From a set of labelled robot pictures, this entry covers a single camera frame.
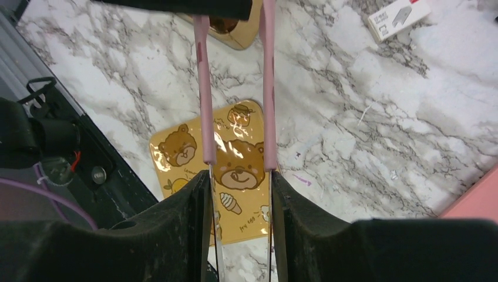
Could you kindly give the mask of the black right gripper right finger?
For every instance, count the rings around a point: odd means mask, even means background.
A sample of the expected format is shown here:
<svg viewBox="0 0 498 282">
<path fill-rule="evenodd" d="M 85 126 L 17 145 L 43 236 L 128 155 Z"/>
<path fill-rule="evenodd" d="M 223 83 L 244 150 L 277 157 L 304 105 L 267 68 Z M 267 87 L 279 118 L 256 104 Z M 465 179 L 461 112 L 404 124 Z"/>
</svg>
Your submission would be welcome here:
<svg viewBox="0 0 498 282">
<path fill-rule="evenodd" d="M 480 219 L 348 223 L 272 174 L 279 281 L 496 281 L 497 225 Z"/>
</svg>

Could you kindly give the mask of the black table base rail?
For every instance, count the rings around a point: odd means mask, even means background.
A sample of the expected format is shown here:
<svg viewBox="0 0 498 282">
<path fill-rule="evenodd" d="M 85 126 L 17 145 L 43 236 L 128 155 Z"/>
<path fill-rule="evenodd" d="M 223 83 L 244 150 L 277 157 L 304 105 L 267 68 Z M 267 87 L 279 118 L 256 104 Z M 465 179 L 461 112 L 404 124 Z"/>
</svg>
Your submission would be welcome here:
<svg viewBox="0 0 498 282">
<path fill-rule="evenodd" d="M 156 199 L 17 31 L 1 2 L 1 219 L 112 227 Z"/>
</svg>

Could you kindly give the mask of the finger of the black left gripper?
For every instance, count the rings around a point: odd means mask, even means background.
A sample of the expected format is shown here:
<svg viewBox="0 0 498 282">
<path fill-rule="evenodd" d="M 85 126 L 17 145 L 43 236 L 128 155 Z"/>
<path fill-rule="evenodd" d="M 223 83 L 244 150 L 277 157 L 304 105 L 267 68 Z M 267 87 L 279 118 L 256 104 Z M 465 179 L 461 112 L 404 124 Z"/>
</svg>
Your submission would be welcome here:
<svg viewBox="0 0 498 282">
<path fill-rule="evenodd" d="M 247 21 L 252 0 L 102 0 L 101 3 L 191 15 L 217 16 Z"/>
</svg>

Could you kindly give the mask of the gold chocolate box tray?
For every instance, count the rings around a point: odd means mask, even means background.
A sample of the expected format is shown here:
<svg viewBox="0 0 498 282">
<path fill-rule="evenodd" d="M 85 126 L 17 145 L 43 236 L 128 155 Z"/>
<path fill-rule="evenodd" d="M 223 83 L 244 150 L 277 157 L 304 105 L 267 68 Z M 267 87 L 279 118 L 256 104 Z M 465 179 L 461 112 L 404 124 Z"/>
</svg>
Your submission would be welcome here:
<svg viewBox="0 0 498 282">
<path fill-rule="evenodd" d="M 235 50 L 247 49 L 258 34 L 263 1 L 195 1 L 209 18 L 203 19 L 204 26 L 197 26 L 199 16 L 177 15 L 194 26 L 195 46 L 212 36 Z"/>
</svg>

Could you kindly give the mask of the small white card box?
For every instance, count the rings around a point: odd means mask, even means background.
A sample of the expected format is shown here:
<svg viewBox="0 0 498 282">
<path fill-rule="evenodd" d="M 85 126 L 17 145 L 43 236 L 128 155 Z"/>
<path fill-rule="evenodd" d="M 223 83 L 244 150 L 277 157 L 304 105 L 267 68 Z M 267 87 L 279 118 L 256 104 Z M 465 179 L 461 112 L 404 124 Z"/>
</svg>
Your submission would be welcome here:
<svg viewBox="0 0 498 282">
<path fill-rule="evenodd" d="M 368 28 L 375 42 L 382 43 L 430 13 L 427 1 L 398 0 L 368 16 Z"/>
</svg>

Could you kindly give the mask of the silver tin lid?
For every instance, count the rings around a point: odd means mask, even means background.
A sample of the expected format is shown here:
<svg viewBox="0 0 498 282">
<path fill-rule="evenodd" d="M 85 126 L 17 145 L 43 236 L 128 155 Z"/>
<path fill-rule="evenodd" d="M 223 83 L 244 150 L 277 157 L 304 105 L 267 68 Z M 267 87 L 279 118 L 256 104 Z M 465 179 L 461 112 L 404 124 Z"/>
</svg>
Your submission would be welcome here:
<svg viewBox="0 0 498 282">
<path fill-rule="evenodd" d="M 261 106 L 243 100 L 217 109 L 214 138 L 216 203 L 223 244 L 265 237 L 268 234 L 268 174 L 264 171 L 264 126 Z M 157 132 L 149 149 L 165 198 L 179 191 L 203 162 L 201 120 L 195 118 Z"/>
</svg>

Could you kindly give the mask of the pink plastic tray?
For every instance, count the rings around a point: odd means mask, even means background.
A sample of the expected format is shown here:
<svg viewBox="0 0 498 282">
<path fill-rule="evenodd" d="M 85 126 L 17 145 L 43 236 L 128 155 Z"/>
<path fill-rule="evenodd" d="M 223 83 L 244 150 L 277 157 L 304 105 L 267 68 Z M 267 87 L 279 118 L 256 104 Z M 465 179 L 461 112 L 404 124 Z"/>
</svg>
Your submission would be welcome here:
<svg viewBox="0 0 498 282">
<path fill-rule="evenodd" d="M 497 223 L 497 165 L 444 210 L 439 218 L 486 219 Z"/>
</svg>

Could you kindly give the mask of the pink silicone tongs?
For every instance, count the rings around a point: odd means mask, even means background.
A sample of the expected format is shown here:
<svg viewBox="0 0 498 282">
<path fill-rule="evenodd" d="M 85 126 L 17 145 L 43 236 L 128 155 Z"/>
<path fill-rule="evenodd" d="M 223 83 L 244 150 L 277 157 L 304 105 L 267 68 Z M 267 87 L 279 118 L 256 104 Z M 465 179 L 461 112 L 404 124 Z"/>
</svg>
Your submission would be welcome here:
<svg viewBox="0 0 498 282">
<path fill-rule="evenodd" d="M 200 98 L 201 134 L 203 142 L 203 161 L 209 167 L 211 194 L 214 195 L 215 150 L 213 107 L 211 95 L 210 70 L 207 58 L 207 35 L 210 20 L 207 15 L 193 15 L 194 38 L 196 43 L 198 88 Z M 263 43 L 263 115 L 264 115 L 264 170 L 268 180 L 268 243 L 267 243 L 267 281 L 271 281 L 272 266 L 272 173 L 277 169 L 277 149 L 275 132 L 274 100 L 274 41 L 275 41 L 275 1 L 263 1 L 260 13 L 260 38 Z"/>
</svg>

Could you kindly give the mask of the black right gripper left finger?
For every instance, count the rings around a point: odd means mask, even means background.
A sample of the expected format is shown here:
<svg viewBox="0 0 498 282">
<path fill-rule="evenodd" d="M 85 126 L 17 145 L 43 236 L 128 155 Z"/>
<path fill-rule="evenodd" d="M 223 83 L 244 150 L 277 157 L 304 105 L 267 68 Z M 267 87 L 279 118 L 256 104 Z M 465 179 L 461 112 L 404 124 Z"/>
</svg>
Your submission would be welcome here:
<svg viewBox="0 0 498 282">
<path fill-rule="evenodd" d="M 60 221 L 1 223 L 2 281 L 205 281 L 210 176 L 110 229 Z"/>
</svg>

